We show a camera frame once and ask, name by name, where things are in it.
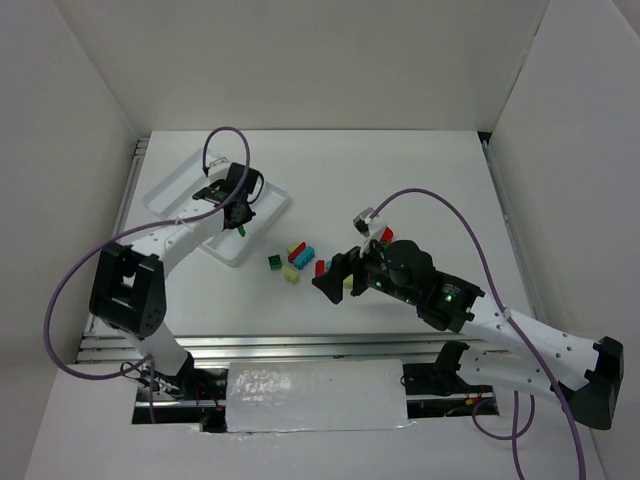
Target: robotic arm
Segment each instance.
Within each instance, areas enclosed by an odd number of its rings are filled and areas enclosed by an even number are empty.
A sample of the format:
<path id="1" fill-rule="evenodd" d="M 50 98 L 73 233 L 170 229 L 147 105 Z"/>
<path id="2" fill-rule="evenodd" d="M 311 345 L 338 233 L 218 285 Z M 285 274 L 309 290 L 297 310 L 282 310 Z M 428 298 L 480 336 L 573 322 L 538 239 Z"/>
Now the robotic arm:
<path id="1" fill-rule="evenodd" d="M 208 374 L 194 368 L 193 357 L 164 323 L 165 279 L 199 245 L 253 218 L 248 198 L 258 179 L 264 183 L 264 177 L 250 169 L 240 193 L 224 209 L 204 221 L 184 223 L 180 219 L 222 203 L 237 187 L 244 168 L 232 163 L 225 179 L 195 193 L 175 225 L 156 230 L 130 245 L 112 242 L 100 253 L 89 310 L 119 330 L 143 357 L 151 355 L 157 375 L 173 386 L 176 396 L 192 396 L 194 386 L 206 383 Z"/>
<path id="2" fill-rule="evenodd" d="M 370 213 L 366 210 L 354 220 L 365 236 L 363 246 L 335 255 L 329 271 L 314 278 L 313 285 L 338 304 L 343 297 L 343 280 L 353 275 L 353 297 L 369 288 L 378 290 L 414 306 L 418 317 L 436 330 L 480 338 L 522 357 L 447 342 L 435 365 L 445 381 L 502 386 L 558 402 L 546 374 L 493 297 L 476 285 L 436 270 L 431 255 L 410 240 L 399 240 L 383 249 L 379 239 L 386 224 L 367 218 Z M 609 337 L 594 342 L 519 312 L 509 313 L 554 372 L 575 420 L 591 428 L 611 428 L 623 376 L 622 344 Z"/>

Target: white table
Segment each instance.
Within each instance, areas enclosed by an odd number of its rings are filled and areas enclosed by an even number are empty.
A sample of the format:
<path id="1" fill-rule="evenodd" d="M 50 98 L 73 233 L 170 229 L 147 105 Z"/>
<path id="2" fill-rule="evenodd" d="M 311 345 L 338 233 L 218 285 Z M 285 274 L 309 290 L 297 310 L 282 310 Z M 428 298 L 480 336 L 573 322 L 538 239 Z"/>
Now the white table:
<path id="1" fill-rule="evenodd" d="M 202 147 L 208 132 L 154 132 L 133 191 L 126 227 L 157 220 L 142 197 Z M 468 218 L 487 253 L 508 304 L 529 312 L 489 170 L 475 132 L 249 131 L 252 166 L 284 188 L 291 204 L 238 268 L 197 250 L 167 281 L 166 321 L 177 336 L 263 336 L 425 333 L 432 331 L 407 305 L 377 292 L 332 305 L 311 285 L 313 265 L 298 285 L 269 269 L 294 240 L 330 259 L 361 242 L 353 217 L 406 187 L 432 189 Z M 235 135 L 210 149 L 243 162 Z M 414 240 L 439 270 L 486 289 L 480 261 L 459 221 L 423 195 L 409 195 L 383 212 L 396 238 Z M 93 332 L 113 335 L 102 322 Z"/>

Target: blue block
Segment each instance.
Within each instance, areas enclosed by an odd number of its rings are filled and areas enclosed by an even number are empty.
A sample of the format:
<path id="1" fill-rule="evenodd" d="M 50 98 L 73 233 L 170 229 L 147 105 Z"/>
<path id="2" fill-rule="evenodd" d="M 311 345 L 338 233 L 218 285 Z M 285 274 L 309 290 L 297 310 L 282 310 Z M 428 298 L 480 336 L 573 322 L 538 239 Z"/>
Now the blue block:
<path id="1" fill-rule="evenodd" d="M 293 266 L 296 267 L 298 270 L 302 270 L 304 266 L 307 263 L 309 263 L 311 259 L 315 256 L 316 256 L 316 251 L 313 249 L 313 247 L 307 247 L 302 251 L 300 255 L 298 255 L 293 260 Z"/>

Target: red block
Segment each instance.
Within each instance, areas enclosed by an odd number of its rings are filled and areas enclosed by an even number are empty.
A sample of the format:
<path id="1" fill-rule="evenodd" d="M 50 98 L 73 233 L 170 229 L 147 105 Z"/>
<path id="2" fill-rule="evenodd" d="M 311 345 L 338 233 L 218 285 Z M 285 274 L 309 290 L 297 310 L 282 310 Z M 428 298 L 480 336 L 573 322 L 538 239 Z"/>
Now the red block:
<path id="1" fill-rule="evenodd" d="M 289 263 L 293 263 L 296 257 L 300 255 L 305 248 L 307 248 L 307 244 L 305 242 L 302 242 L 300 245 L 298 245 L 298 248 L 291 252 L 291 254 L 287 257 Z"/>
<path id="2" fill-rule="evenodd" d="M 318 260 L 316 262 L 316 277 L 324 273 L 324 260 Z"/>
<path id="3" fill-rule="evenodd" d="M 391 240 L 393 240 L 393 230 L 387 227 L 380 237 L 380 243 L 391 243 Z"/>

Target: green block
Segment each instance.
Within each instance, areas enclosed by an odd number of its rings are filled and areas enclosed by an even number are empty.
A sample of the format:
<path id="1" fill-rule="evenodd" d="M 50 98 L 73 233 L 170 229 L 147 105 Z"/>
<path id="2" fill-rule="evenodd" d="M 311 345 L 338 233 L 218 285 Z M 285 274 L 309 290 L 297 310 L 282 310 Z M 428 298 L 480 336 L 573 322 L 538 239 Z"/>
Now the green block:
<path id="1" fill-rule="evenodd" d="M 280 255 L 272 255 L 269 257 L 269 266 L 271 270 L 280 270 L 282 268 L 282 260 Z"/>

